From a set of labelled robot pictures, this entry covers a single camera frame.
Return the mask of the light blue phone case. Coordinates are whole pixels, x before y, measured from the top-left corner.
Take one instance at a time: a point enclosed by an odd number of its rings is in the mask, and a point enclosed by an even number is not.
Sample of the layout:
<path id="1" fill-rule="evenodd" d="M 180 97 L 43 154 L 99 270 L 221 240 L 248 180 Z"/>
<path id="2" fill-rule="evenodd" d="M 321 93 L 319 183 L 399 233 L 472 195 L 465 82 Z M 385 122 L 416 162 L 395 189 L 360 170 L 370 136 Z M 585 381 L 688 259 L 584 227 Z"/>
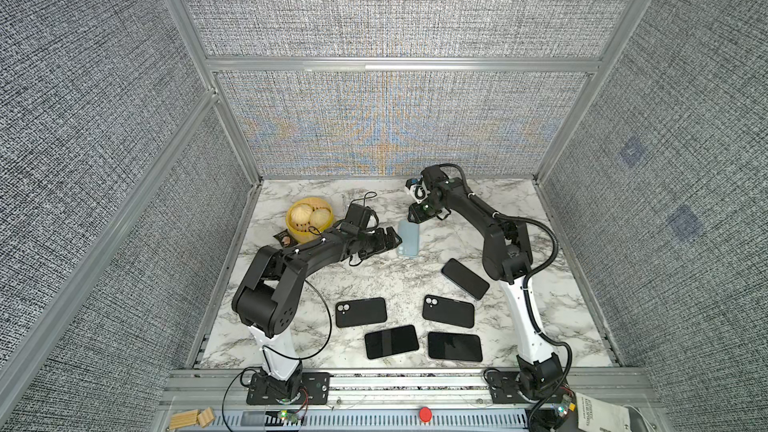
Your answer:
<path id="1" fill-rule="evenodd" d="M 420 252 L 420 225 L 403 219 L 398 224 L 397 233 L 401 238 L 397 248 L 398 254 L 409 258 L 417 257 Z"/>

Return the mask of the dark blue smartphone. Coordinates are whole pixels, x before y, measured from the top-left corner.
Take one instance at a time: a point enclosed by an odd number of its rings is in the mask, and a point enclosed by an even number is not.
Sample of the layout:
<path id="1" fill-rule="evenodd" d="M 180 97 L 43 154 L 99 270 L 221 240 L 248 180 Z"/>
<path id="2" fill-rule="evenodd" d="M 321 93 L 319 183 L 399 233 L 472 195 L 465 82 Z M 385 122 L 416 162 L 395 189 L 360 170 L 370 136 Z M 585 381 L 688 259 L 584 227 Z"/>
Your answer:
<path id="1" fill-rule="evenodd" d="M 456 259 L 449 259 L 441 268 L 441 273 L 475 300 L 481 300 L 490 288 L 487 281 Z"/>

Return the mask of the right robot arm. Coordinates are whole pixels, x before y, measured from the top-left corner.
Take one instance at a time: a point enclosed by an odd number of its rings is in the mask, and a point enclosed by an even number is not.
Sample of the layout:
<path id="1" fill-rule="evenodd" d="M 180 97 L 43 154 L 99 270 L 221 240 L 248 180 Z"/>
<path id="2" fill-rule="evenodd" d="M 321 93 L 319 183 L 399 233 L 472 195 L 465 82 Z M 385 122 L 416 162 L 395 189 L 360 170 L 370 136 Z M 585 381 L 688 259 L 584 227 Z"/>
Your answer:
<path id="1" fill-rule="evenodd" d="M 452 213 L 462 216 L 482 236 L 481 264 L 488 277 L 504 292 L 517 340 L 518 387 L 528 401 L 545 401 L 565 384 L 573 354 L 567 343 L 549 337 L 532 291 L 533 277 L 557 258 L 559 244 L 546 224 L 526 217 L 506 215 L 482 200 L 467 184 L 456 164 L 437 164 L 422 170 L 405 183 L 413 199 L 408 220 L 423 223 L 444 220 Z M 545 232 L 552 250 L 534 264 L 528 227 Z"/>

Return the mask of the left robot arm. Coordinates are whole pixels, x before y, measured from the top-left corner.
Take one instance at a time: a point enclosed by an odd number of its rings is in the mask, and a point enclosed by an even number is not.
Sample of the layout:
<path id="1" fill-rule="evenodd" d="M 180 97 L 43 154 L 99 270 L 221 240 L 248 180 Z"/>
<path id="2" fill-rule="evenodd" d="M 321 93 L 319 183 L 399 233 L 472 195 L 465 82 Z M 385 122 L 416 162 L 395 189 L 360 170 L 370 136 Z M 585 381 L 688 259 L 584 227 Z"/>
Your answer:
<path id="1" fill-rule="evenodd" d="M 336 224 L 308 243 L 258 250 L 233 295 L 231 308 L 247 326 L 263 354 L 262 374 L 288 394 L 298 388 L 303 362 L 293 348 L 290 325 L 308 278 L 322 268 L 351 258 L 364 261 L 398 248 L 392 227 L 366 230 Z"/>

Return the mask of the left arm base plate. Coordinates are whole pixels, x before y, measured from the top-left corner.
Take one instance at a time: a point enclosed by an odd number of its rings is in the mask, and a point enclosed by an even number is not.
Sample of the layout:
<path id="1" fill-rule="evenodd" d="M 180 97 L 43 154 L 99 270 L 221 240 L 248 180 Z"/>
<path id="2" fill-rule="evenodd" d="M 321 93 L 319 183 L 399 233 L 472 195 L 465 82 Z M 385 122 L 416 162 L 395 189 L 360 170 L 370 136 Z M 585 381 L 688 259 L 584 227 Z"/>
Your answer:
<path id="1" fill-rule="evenodd" d="M 249 376 L 247 405 L 325 405 L 332 375 L 326 372 L 302 372 L 280 381 L 257 372 Z"/>

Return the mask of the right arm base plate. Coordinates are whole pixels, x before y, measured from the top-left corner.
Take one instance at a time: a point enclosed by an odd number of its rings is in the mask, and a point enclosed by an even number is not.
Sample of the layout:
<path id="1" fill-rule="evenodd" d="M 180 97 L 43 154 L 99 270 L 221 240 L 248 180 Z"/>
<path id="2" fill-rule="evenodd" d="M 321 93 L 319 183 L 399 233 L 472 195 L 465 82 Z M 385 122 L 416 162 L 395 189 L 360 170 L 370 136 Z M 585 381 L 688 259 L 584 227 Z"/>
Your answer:
<path id="1" fill-rule="evenodd" d="M 486 368 L 482 371 L 482 378 L 488 387 L 493 404 L 535 404 L 540 397 L 528 397 L 523 393 L 516 370 L 500 370 Z"/>

